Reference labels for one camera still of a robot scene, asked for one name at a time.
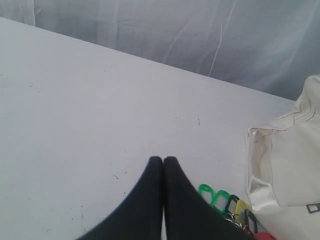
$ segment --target green key tag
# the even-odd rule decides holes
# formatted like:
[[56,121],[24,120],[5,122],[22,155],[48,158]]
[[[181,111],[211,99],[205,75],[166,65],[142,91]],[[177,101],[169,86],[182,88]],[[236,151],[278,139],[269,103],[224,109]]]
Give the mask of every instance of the green key tag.
[[200,184],[199,188],[198,188],[198,192],[199,194],[204,197],[203,192],[207,192],[211,194],[211,201],[210,201],[210,205],[213,206],[214,205],[214,201],[215,201],[215,191],[207,184]]
[[226,213],[226,205],[230,194],[225,190],[219,190],[213,198],[213,207],[222,215]]

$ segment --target white tabletop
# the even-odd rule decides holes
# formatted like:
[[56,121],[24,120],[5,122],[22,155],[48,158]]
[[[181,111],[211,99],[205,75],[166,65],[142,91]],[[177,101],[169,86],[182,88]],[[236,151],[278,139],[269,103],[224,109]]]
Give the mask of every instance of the white tabletop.
[[150,156],[247,199],[246,131],[293,105],[3,18],[0,33],[0,239],[81,236]]

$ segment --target white leather bag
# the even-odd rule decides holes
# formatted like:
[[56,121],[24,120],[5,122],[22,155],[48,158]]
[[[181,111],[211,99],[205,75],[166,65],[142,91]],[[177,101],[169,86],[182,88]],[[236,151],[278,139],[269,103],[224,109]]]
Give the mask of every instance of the white leather bag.
[[320,75],[306,79],[292,112],[249,129],[247,154],[259,222],[277,240],[320,239],[320,211],[306,207],[320,203]]

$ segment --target white curtain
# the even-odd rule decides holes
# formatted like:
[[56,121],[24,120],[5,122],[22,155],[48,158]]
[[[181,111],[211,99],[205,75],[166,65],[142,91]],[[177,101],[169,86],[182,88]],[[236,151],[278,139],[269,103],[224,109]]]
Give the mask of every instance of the white curtain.
[[[9,17],[8,3],[21,6],[9,6],[19,9]],[[295,100],[320,73],[319,3],[0,0],[0,16],[28,24],[34,16],[40,28]]]

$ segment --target red object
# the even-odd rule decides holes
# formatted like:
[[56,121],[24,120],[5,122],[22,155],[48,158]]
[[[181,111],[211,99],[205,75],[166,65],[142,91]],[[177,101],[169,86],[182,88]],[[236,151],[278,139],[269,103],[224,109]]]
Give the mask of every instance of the red object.
[[255,233],[253,236],[257,240],[277,240],[268,232],[258,232]]

